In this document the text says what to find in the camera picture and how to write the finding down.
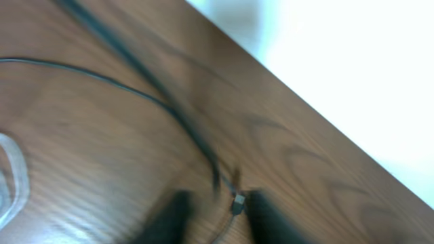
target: white wall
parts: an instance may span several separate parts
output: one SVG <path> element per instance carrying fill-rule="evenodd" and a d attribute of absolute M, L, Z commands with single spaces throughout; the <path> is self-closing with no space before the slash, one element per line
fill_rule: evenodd
<path fill-rule="evenodd" d="M 189 1 L 434 208 L 434 1 Z"/>

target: white cable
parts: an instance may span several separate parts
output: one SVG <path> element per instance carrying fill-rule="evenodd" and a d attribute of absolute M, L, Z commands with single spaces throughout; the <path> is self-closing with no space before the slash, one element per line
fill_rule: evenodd
<path fill-rule="evenodd" d="M 21 211 L 26 205 L 30 195 L 26 161 L 20 147 L 9 136 L 0 133 L 0 146 L 3 147 L 7 159 L 11 165 L 14 176 L 15 194 L 12 204 L 10 203 L 9 191 L 3 174 L 0 171 L 0 231 Z"/>

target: wood grain pattern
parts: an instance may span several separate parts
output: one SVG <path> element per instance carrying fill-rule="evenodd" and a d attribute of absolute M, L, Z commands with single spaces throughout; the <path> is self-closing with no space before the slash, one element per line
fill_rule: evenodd
<path fill-rule="evenodd" d="M 242 188 L 265 189 L 306 236 L 434 243 L 432 209 L 185 2 L 82 2 L 176 94 L 229 167 L 241 166 Z M 49 0 L 0 1 L 0 47 L 158 96 Z M 122 243 L 171 188 L 196 193 L 189 243 L 206 243 L 227 211 L 205 159 L 146 100 L 67 71 L 1 64 L 0 115 L 25 150 L 32 188 L 0 243 Z M 225 243 L 249 243 L 248 231 L 238 218 Z"/>

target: brown wood grain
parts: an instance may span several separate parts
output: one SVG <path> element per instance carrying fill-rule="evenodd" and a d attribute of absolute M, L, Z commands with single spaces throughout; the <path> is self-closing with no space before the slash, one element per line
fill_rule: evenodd
<path fill-rule="evenodd" d="M 308 238 L 434 243 L 432 209 L 187 3 L 82 2 L 176 94 L 229 168 L 241 167 L 241 187 L 265 189 Z M 48 0 L 0 1 L 0 47 L 158 96 Z M 229 194 L 214 201 L 207 162 L 170 116 L 88 77 L 0 64 L 0 130 L 23 147 L 31 180 L 0 243 L 122 243 L 173 188 L 195 191 L 188 243 L 206 243 L 227 212 Z M 250 242 L 244 216 L 224 241 Z"/>

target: thick black cable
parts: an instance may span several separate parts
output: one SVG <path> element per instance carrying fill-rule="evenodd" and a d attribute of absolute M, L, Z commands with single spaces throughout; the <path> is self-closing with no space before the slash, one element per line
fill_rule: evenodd
<path fill-rule="evenodd" d="M 158 78 L 139 61 L 137 57 L 122 43 L 120 38 L 114 35 L 109 28 L 96 19 L 89 11 L 82 7 L 76 0 L 56 0 L 56 2 L 63 7 L 72 17 L 80 21 L 87 29 L 92 31 L 95 36 L 99 37 L 105 44 L 112 48 L 118 55 L 120 55 L 127 64 L 129 64 L 139 75 L 141 75 L 145 81 L 148 81 L 153 85 L 169 104 L 174 109 L 174 116 L 178 122 L 185 129 L 187 134 L 196 143 L 197 147 L 203 153 L 203 155 L 210 162 L 213 173 L 213 187 L 214 192 L 217 193 L 220 188 L 220 177 L 223 182 L 229 187 L 232 194 L 236 192 L 235 187 L 224 176 L 220 175 L 220 169 L 218 166 L 218 157 L 212 150 L 211 146 L 202 138 L 199 132 L 194 128 L 190 119 L 184 114 L 181 106 L 177 103 L 176 99 L 171 95 L 167 88 L 163 85 Z"/>
<path fill-rule="evenodd" d="M 124 85 L 117 80 L 107 77 L 105 75 L 98 74 L 97 72 L 94 72 L 92 70 L 89 70 L 87 68 L 81 68 L 78 66 L 70 65 L 70 64 L 64 64 L 61 62 L 55 62 L 55 61 L 48 61 L 48 60 L 41 60 L 38 58 L 21 58 L 21 57 L 5 57 L 0 58 L 0 63 L 6 63 L 6 62 L 21 62 L 25 64 L 35 64 L 35 65 L 41 65 L 41 66 L 47 66 L 52 68 L 59 68 L 63 70 L 69 70 L 76 73 L 81 73 L 82 75 L 87 75 L 89 77 L 99 79 L 100 81 L 103 81 L 105 83 L 108 83 L 110 85 L 113 85 L 115 87 L 124 89 L 127 92 L 131 92 L 137 96 L 140 96 L 141 98 L 146 98 L 147 100 L 150 100 L 151 102 L 154 102 L 158 106 L 162 107 L 162 109 L 166 110 L 169 114 L 174 116 L 174 109 L 169 107 L 164 102 L 154 98 L 153 96 L 146 94 L 144 92 L 141 92 L 137 89 L 134 89 L 133 87 L 129 87 L 127 85 Z"/>

